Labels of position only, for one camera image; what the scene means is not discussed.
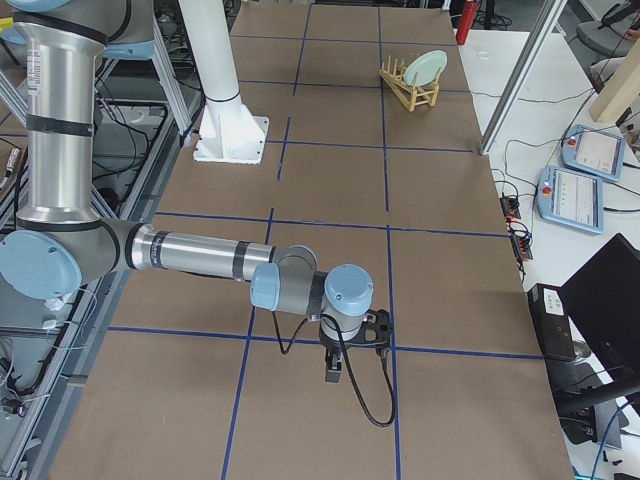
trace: grid line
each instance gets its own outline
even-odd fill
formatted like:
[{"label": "grid line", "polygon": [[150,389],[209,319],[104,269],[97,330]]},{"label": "grid line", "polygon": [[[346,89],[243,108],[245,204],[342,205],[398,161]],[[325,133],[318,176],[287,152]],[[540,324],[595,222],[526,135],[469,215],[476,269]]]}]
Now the grid line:
[{"label": "grid line", "polygon": [[384,41],[384,40],[340,40],[335,38],[307,38],[306,37],[306,28],[303,37],[285,37],[285,36],[267,36],[267,35],[244,35],[244,34],[235,34],[232,33],[229,36],[231,38],[256,38],[261,40],[312,40],[316,42],[334,42],[334,43],[383,43],[389,45],[432,45],[436,47],[457,47],[455,43],[432,43],[432,42],[393,42],[393,41]]},{"label": "grid line", "polygon": [[[269,337],[266,335],[242,335],[234,333],[219,333],[219,332],[201,332],[197,330],[175,330],[164,328],[150,328],[150,327],[128,327],[128,326],[110,326],[108,329],[110,332],[129,332],[129,333],[142,333],[148,335],[175,335],[181,337],[205,337],[205,338],[217,338],[222,340],[251,340],[252,342],[269,342],[276,343],[278,339],[276,337]],[[283,341],[290,341],[291,338],[282,337]],[[302,345],[322,345],[319,340],[310,340],[305,338],[296,338],[296,344]],[[375,348],[370,346],[357,347],[357,348]],[[439,355],[459,355],[465,357],[490,357],[490,358],[503,358],[511,360],[544,360],[542,355],[530,355],[526,353],[505,353],[505,352],[483,352],[479,350],[457,350],[451,348],[429,348],[429,347],[412,347],[409,345],[396,345],[393,347],[397,352],[413,352],[413,353],[427,353],[427,354],[439,354]]]},{"label": "grid line", "polygon": [[[267,143],[284,143],[284,140],[267,140]],[[344,147],[344,148],[377,148],[387,150],[409,150],[420,152],[449,152],[449,153],[473,153],[470,148],[432,148],[432,147],[391,147],[383,145],[359,145],[357,143],[328,143],[328,142],[306,142],[300,140],[287,140],[291,145],[312,145],[320,147]]]},{"label": "grid line", "polygon": [[[378,10],[378,53],[379,63],[382,68],[382,20],[380,18],[380,7]],[[387,162],[387,127],[385,125],[385,109],[384,109],[384,82],[381,77],[378,77],[378,83],[380,86],[380,117],[382,119],[382,156],[384,160],[384,208],[386,212],[389,212],[389,164]]]},{"label": "grid line", "polygon": [[278,175],[276,176],[276,181],[280,181],[282,179],[282,168],[284,167],[284,154],[287,150],[287,141],[289,139],[289,127],[291,126],[291,117],[287,117],[287,128],[284,130],[284,141],[282,144],[282,151],[280,152],[280,165],[278,166]]},{"label": "grid line", "polygon": [[[380,17],[380,8],[378,7],[378,18]],[[395,326],[395,302],[393,295],[393,256],[391,253],[391,230],[387,225],[387,277],[389,281],[389,315],[391,324]],[[396,355],[396,334],[395,330],[391,335],[391,360],[393,363],[392,380],[393,391],[396,395],[396,421],[394,422],[394,437],[396,446],[396,480],[402,480],[402,455],[400,449],[400,402],[397,401],[398,392],[398,358]]]},{"label": "grid line", "polygon": [[296,90],[298,90],[298,79],[300,78],[300,68],[302,67],[302,55],[304,54],[304,44],[307,39],[307,29],[309,28],[309,19],[311,18],[311,9],[313,8],[313,4],[309,5],[309,9],[307,10],[307,20],[304,24],[304,33],[302,34],[302,45],[300,45],[300,56],[298,57],[298,68],[296,70],[296,80],[293,84],[293,96],[296,96]]},{"label": "grid line", "polygon": [[[271,221],[273,220],[274,209],[271,209],[269,213],[269,222],[267,223],[267,232],[265,234],[264,243],[269,243],[269,237],[271,236]],[[238,411],[240,409],[240,398],[242,396],[242,387],[244,386],[244,378],[247,372],[247,362],[249,360],[249,351],[251,348],[251,340],[253,335],[253,325],[256,319],[256,309],[251,308],[251,318],[249,319],[249,328],[247,329],[247,338],[244,344],[244,352],[242,355],[242,365],[240,366],[240,376],[238,378],[238,386],[236,388],[236,397],[233,403],[233,413],[231,414],[231,422],[229,424],[229,434],[227,436],[227,446],[224,453],[224,462],[222,463],[222,471],[220,473],[220,480],[226,480],[227,472],[229,470],[229,461],[231,459],[231,449],[233,448],[233,437],[235,434],[236,422],[238,420]]]},{"label": "grid line", "polygon": [[[291,85],[293,86],[295,82],[285,82],[282,80],[238,80],[239,83],[256,83],[263,85]],[[308,82],[298,82],[299,87],[329,87],[329,88],[363,88],[368,90],[375,90],[379,88],[378,86],[373,85],[360,85],[357,83],[308,83]],[[455,88],[442,88],[440,89],[440,93],[468,93],[471,94],[471,90],[459,90]]]},{"label": "grid line", "polygon": [[381,230],[386,231],[389,229],[392,232],[406,232],[406,233],[433,233],[437,235],[465,235],[471,237],[491,237],[491,238],[509,238],[508,233],[487,233],[487,232],[463,232],[456,230],[438,230],[432,228],[414,228],[414,227],[392,227],[392,226],[379,226],[379,225],[358,225],[349,223],[333,223],[333,222],[313,222],[304,220],[281,220],[281,219],[266,219],[257,217],[236,217],[228,215],[208,215],[200,213],[183,213],[183,212],[156,212],[157,216],[162,217],[182,217],[182,218],[201,218],[204,220],[235,220],[239,222],[257,222],[257,223],[272,223],[280,225],[302,225],[310,227],[336,227],[336,228],[353,228],[361,230]]}]

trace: white pillar base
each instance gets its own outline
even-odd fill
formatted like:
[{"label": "white pillar base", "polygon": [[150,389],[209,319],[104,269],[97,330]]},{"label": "white pillar base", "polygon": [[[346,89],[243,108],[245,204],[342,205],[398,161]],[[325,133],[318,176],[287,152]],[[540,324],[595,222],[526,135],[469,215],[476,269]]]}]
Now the white pillar base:
[{"label": "white pillar base", "polygon": [[200,140],[193,152],[196,162],[259,164],[269,129],[267,117],[254,117],[241,105],[240,115],[219,115],[214,121],[209,105],[205,107]]}]

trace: label sticker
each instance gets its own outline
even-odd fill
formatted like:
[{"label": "label sticker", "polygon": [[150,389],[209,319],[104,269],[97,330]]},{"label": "label sticker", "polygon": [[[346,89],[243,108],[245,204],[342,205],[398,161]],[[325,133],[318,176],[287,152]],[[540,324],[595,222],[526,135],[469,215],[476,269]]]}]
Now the label sticker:
[{"label": "label sticker", "polygon": [[42,93],[40,51],[27,51],[27,93],[39,96]]},{"label": "label sticker", "polygon": [[544,294],[544,310],[550,315],[564,316],[562,302],[555,290],[543,289]]}]

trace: computer monitor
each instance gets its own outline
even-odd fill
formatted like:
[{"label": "computer monitor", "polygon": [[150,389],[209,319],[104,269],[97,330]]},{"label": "computer monitor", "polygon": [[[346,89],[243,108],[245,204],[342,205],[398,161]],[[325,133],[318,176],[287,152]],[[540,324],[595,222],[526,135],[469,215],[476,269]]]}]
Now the computer monitor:
[{"label": "computer monitor", "polygon": [[[630,380],[640,375],[640,251],[616,234],[558,294],[603,367],[617,367],[609,372],[614,384],[626,384],[625,391],[633,391]],[[621,396],[608,390],[613,398]],[[640,402],[639,393],[626,397]],[[640,414],[638,403],[634,408]]]}]

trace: white table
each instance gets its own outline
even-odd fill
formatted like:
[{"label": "white table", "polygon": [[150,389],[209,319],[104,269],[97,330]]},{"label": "white table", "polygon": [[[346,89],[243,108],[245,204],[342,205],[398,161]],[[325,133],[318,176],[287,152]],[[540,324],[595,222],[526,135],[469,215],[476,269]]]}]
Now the white table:
[{"label": "white table", "polygon": [[[499,96],[502,93],[526,38],[525,32],[472,30],[466,44],[460,47],[469,88],[473,92],[476,115],[483,132],[498,103],[498,98],[483,94]],[[551,34],[534,63],[519,98],[559,100],[585,92],[590,87],[591,84],[564,38],[560,34]],[[517,101],[489,152],[491,166],[505,170],[505,147],[509,140],[541,144],[559,139],[588,96],[589,92],[557,104]],[[596,124],[589,115],[588,107],[595,98],[595,95],[591,97],[574,123],[596,128],[606,126]],[[615,127],[611,131],[619,133]],[[540,171],[547,162],[550,165],[560,164],[559,149],[554,152],[555,147],[555,142],[537,148],[512,142],[507,152],[509,173],[537,184]],[[625,162],[638,164],[628,147],[625,151]],[[494,177],[496,180],[502,179],[502,175],[497,171],[494,172]],[[524,182],[513,178],[507,180],[513,182],[520,193],[533,192],[533,187]],[[640,190],[640,170],[624,167],[620,184],[636,191]],[[502,184],[496,186],[498,191],[502,191]],[[513,193],[513,189],[508,185],[504,189],[506,194]],[[591,235],[543,220],[532,208],[532,203],[531,196],[520,199],[523,222],[533,231],[534,260],[525,263],[525,291],[539,282],[562,285],[618,232],[622,232],[636,248],[640,247],[640,214],[605,212],[604,233]],[[605,184],[604,204],[613,208],[640,208],[640,197]],[[594,370],[602,369],[597,360],[594,359],[590,363]],[[607,381],[610,378],[604,374],[603,380]],[[631,420],[628,430],[640,432],[640,419],[635,412],[627,408],[625,414]],[[601,462],[597,477],[613,478],[614,472],[621,471],[640,476],[640,439],[623,436],[622,442],[623,451],[610,453],[609,459],[621,458],[624,462],[618,468],[612,467],[611,463]],[[567,441],[567,448],[578,471],[583,475],[590,475],[597,445],[574,446]]]}]

